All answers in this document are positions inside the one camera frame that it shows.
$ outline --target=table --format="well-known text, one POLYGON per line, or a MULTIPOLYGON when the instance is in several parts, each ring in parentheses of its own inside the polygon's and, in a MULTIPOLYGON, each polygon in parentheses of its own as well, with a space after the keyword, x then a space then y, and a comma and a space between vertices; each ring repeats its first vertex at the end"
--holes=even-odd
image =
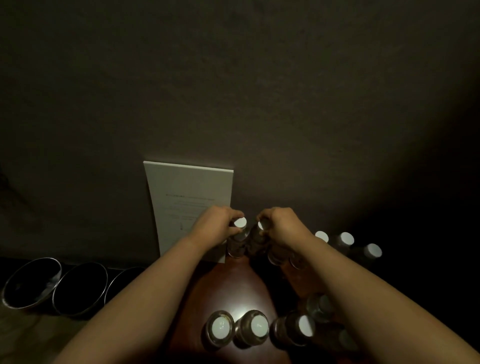
POLYGON ((227 256, 224 264, 202 261, 185 292, 163 354, 175 361, 205 358, 213 363, 292 363, 312 358, 318 359, 316 362, 335 363, 317 348, 292 348, 287 352, 275 347, 269 338, 262 345, 247 349, 231 342, 215 352, 208 352, 201 340, 204 324, 214 311, 228 311, 236 321, 247 311, 257 309, 272 323, 295 309, 300 298, 323 291, 311 267, 297 270, 289 262, 277 267, 266 256, 252 260, 227 256))

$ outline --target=right hand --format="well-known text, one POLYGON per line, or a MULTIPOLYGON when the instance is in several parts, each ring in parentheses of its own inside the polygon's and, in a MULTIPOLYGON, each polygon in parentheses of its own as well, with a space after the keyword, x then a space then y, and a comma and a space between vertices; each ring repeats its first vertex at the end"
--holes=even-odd
POLYGON ((265 231, 271 239, 297 251, 298 244, 311 238, 313 234, 300 221, 290 207, 266 208, 257 216, 257 221, 263 218, 270 219, 272 226, 265 231))

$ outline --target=bottle cap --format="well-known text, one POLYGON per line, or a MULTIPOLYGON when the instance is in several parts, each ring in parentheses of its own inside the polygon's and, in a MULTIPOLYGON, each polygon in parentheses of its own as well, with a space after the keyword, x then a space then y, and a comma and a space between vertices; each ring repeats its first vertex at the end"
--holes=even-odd
POLYGON ((258 228, 263 231, 263 230, 268 230, 270 226, 272 226, 272 223, 269 219, 263 218, 258 222, 257 225, 258 225, 258 228))
POLYGON ((318 307, 320 307, 320 310, 325 314, 332 314, 333 312, 335 312, 332 303, 330 302, 326 294, 320 297, 318 307))
POLYGON ((350 234, 349 232, 341 233, 340 236, 338 237, 338 240, 339 240, 339 243, 344 246, 351 246, 355 242, 353 235, 350 234))
POLYGON ((253 334, 258 336, 259 338, 262 338, 266 334, 268 334, 268 321, 262 315, 255 316, 252 319, 252 323, 250 325, 252 327, 253 334))
POLYGON ((355 343, 355 341, 353 341, 352 337, 345 329, 340 331, 340 334, 338 335, 338 341, 340 342, 340 345, 342 345, 342 347, 349 352, 356 352, 359 349, 358 345, 355 343))
POLYGON ((244 229, 247 226, 246 218, 238 218, 233 223, 237 228, 244 229))
POLYGON ((311 338, 315 332, 315 321, 308 315, 302 315, 299 318, 299 329, 303 335, 311 338))
POLYGON ((212 323, 212 334, 216 339, 224 339, 230 333, 230 322, 223 316, 217 317, 212 323))
POLYGON ((328 243, 328 235, 327 235, 325 232, 323 232, 323 231, 317 231, 317 232, 315 233, 315 236, 316 236, 317 238, 322 239, 325 243, 328 243))
POLYGON ((368 244, 363 248, 363 253, 370 259, 377 259, 382 256, 382 250, 377 244, 368 244))

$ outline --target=glass bottle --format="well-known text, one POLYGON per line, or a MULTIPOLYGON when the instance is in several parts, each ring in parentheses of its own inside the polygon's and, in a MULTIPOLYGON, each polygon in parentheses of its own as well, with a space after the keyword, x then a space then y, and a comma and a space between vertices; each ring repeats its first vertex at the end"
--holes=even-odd
POLYGON ((286 346, 305 346, 315 333, 315 321, 298 311, 279 317, 272 324, 275 339, 286 346))
POLYGON ((258 310, 250 310, 235 323, 235 337, 248 346, 260 345, 268 337, 268 320, 258 310))
POLYGON ((233 225, 242 229, 242 231, 228 238, 227 253, 232 258, 240 258, 245 254, 245 243, 247 242, 250 230, 247 228, 246 218, 238 218, 234 221, 233 225))
POLYGON ((342 324, 329 322, 317 326, 312 342, 332 354, 354 353, 359 347, 342 324))
POLYGON ((268 250, 268 260, 275 266, 282 265, 292 255, 292 251, 285 246, 281 246, 276 242, 270 246, 268 250))
POLYGON ((382 256, 382 250, 377 244, 368 244, 363 248, 350 250, 347 256, 364 268, 370 269, 374 261, 382 256))
POLYGON ((215 348, 228 345, 235 334, 234 325, 233 317, 227 311, 213 312, 205 324, 204 333, 208 343, 215 348))
MULTIPOLYGON (((317 231, 315 233, 315 236, 328 243, 328 235, 325 232, 317 231)), ((292 253, 292 255, 290 256, 290 264, 292 264, 292 267, 296 269, 305 269, 308 265, 305 258, 298 253, 292 253)))
POLYGON ((250 231, 250 240, 247 243, 247 252, 250 256, 260 255, 268 248, 268 236, 260 235, 261 231, 268 230, 271 226, 270 220, 264 218, 257 222, 250 231))
POLYGON ((318 323, 330 321, 335 310, 326 294, 312 293, 305 300, 305 312, 318 323))
POLYGON ((352 234, 349 232, 343 232, 334 239, 330 240, 329 245, 337 249, 343 255, 346 255, 354 242, 355 239, 353 238, 352 234))

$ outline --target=wall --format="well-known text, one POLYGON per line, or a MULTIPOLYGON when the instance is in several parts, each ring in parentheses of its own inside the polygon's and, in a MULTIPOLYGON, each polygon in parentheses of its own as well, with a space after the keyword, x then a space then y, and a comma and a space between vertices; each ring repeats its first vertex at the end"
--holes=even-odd
MULTIPOLYGON (((2 254, 154 260, 144 159, 234 169, 232 205, 250 217, 292 206, 312 230, 350 226, 455 127, 477 86, 479 10, 6 1, 2 254)), ((467 198, 455 183, 433 196, 467 198)))

